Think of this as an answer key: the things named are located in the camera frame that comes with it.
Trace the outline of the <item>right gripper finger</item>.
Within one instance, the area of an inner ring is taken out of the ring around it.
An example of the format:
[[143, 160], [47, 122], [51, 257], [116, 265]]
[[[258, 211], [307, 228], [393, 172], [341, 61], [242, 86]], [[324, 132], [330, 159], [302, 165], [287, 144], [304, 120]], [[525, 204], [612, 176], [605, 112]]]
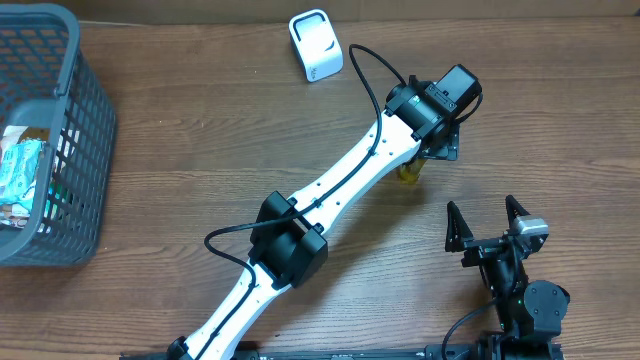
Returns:
[[446, 252], [461, 252], [466, 243], [474, 240], [474, 236], [459, 208], [453, 201], [447, 203], [447, 233], [445, 238]]
[[524, 207], [515, 199], [513, 195], [506, 196], [505, 206], [509, 225], [512, 225], [515, 222], [516, 218], [529, 215], [529, 212], [524, 209]]

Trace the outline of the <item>yellow dish soap bottle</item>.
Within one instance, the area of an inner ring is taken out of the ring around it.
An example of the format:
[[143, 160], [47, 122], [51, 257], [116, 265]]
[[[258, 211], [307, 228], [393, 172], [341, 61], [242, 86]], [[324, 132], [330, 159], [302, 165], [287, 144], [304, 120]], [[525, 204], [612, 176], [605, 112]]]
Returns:
[[415, 184], [425, 163], [426, 159], [417, 158], [400, 165], [396, 170], [398, 178], [405, 184]]

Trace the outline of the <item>teal tissue packet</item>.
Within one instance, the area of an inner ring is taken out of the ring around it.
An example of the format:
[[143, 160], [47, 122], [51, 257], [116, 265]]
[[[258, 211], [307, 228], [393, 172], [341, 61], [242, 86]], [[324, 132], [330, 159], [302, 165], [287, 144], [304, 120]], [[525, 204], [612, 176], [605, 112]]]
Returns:
[[8, 147], [1, 162], [1, 204], [20, 204], [31, 211], [43, 142], [25, 140]]

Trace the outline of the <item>brown white snack bag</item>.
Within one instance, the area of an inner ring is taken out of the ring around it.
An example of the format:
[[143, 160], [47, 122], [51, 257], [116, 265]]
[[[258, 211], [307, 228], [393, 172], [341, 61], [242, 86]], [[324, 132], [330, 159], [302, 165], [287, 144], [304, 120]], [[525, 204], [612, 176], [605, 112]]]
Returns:
[[[9, 146], [29, 139], [41, 140], [43, 142], [43, 152], [49, 135], [50, 131], [47, 128], [7, 125], [1, 136], [1, 162]], [[1, 204], [1, 224], [14, 228], [24, 228], [31, 216], [32, 209], [28, 211], [20, 204]]]

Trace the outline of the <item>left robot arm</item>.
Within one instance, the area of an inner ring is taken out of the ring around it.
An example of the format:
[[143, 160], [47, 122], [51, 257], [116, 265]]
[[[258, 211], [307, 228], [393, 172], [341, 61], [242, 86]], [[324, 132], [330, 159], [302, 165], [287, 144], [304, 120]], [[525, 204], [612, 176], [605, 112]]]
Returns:
[[326, 173], [289, 197], [264, 200], [245, 227], [252, 247], [236, 285], [202, 327], [169, 346], [168, 358], [231, 358], [270, 303], [324, 264], [332, 227], [380, 179], [396, 170], [414, 183], [427, 160], [457, 159], [459, 126], [481, 101], [478, 78], [462, 65], [437, 82], [411, 76], [394, 87], [367, 135]]

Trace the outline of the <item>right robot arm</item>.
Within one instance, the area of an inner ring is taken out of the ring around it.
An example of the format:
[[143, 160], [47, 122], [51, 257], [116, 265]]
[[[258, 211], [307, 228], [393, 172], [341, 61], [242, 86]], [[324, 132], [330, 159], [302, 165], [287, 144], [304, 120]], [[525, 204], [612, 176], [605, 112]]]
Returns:
[[[570, 294], [549, 281], [530, 281], [523, 261], [538, 252], [549, 236], [549, 226], [531, 215], [511, 195], [505, 198], [509, 228], [494, 238], [477, 240], [454, 202], [447, 204], [445, 250], [461, 252], [465, 268], [479, 269], [491, 300], [458, 320], [440, 345], [443, 359], [562, 359], [553, 343], [562, 331]], [[466, 321], [493, 308], [500, 331], [486, 332], [472, 345], [448, 345]]]

